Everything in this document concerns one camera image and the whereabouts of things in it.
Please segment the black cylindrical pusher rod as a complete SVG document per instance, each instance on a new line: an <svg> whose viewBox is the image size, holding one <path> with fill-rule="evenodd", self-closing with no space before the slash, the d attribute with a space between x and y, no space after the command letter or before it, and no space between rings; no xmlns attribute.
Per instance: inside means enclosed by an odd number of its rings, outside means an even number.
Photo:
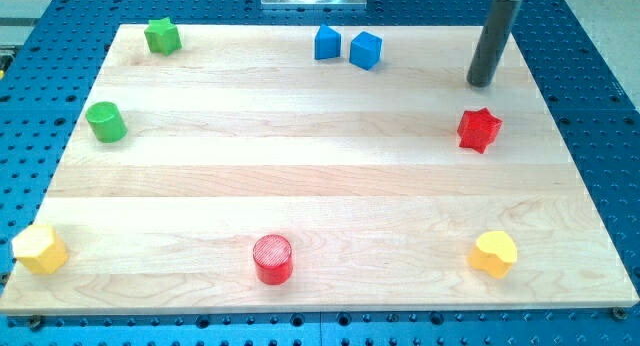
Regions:
<svg viewBox="0 0 640 346"><path fill-rule="evenodd" d="M491 84L524 0L492 0L466 80L474 87Z"/></svg>

